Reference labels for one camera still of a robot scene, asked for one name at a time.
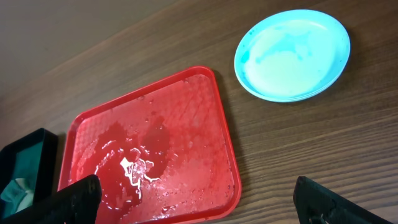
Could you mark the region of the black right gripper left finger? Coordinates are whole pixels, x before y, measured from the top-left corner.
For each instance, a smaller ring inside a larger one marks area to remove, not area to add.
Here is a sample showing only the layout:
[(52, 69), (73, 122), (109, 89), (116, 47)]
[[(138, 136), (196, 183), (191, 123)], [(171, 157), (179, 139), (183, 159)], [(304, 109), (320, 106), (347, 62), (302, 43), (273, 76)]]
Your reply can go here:
[(2, 224), (95, 224), (101, 202), (101, 185), (89, 175), (51, 197), (1, 221)]

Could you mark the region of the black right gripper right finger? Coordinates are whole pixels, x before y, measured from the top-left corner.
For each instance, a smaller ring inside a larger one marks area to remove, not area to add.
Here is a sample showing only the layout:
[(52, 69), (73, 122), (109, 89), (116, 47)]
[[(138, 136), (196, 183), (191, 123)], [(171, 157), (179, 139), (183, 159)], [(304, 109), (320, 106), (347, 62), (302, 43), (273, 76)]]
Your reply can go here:
[(297, 178), (293, 201), (300, 224), (392, 224), (306, 176)]

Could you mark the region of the light blue plate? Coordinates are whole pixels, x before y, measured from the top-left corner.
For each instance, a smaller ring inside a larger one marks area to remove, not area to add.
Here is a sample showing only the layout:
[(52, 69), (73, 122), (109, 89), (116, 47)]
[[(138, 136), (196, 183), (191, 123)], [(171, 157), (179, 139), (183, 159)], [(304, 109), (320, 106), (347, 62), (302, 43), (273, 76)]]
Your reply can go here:
[(237, 46), (234, 71), (250, 94), (290, 103), (334, 84), (350, 52), (349, 34), (340, 21), (324, 12), (295, 9), (250, 28)]

